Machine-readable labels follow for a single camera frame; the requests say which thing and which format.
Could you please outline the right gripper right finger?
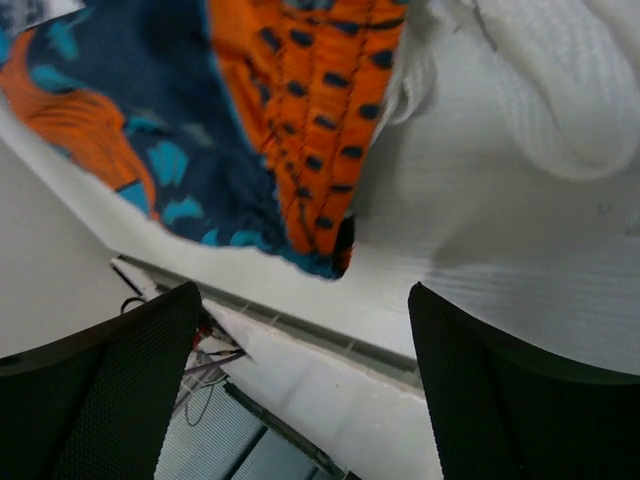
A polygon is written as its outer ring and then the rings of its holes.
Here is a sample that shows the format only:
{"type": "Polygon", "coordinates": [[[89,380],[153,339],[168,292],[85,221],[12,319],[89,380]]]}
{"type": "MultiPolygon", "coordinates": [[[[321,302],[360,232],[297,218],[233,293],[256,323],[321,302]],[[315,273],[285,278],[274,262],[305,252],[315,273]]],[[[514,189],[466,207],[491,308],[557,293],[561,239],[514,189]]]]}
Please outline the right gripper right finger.
{"type": "Polygon", "coordinates": [[[538,348],[421,283],[408,309],[444,478],[638,478],[638,376],[538,348]]]}

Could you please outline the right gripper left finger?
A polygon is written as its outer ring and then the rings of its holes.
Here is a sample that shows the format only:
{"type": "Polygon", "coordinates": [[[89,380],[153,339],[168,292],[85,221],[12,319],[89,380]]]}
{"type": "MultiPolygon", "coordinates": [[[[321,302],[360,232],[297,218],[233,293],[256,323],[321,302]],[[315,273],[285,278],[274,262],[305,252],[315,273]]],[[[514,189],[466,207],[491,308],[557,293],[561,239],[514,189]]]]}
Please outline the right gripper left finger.
{"type": "Polygon", "coordinates": [[[2,478],[153,478],[200,311],[186,282],[2,358],[2,478]]]}

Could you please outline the colourful patterned shorts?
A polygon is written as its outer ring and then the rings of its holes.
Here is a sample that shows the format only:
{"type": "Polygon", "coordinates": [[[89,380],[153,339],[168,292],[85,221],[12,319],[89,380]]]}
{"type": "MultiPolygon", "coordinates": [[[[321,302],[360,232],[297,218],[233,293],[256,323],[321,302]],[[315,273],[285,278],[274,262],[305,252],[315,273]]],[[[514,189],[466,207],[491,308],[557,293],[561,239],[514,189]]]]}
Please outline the colourful patterned shorts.
{"type": "MultiPolygon", "coordinates": [[[[450,1],[524,156],[556,176],[639,151],[635,1],[450,1]]],[[[170,233],[337,279],[380,131],[436,67],[424,1],[5,1],[15,117],[170,233]]]]}

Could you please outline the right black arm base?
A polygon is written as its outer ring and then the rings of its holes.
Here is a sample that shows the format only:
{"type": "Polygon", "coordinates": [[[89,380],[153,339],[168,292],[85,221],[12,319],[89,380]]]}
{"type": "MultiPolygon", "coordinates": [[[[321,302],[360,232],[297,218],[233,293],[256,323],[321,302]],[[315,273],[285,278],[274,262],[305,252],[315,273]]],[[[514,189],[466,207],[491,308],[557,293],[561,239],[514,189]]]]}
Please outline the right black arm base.
{"type": "MultiPolygon", "coordinates": [[[[126,313],[144,303],[169,293],[187,280],[170,274],[149,271],[124,257],[110,261],[114,273],[133,291],[120,310],[126,313]]],[[[212,387],[224,381],[223,366],[245,356],[245,351],[222,327],[215,314],[202,305],[192,343],[192,351],[187,357],[184,373],[178,390],[174,412],[183,408],[191,397],[202,388],[212,387]]]]}

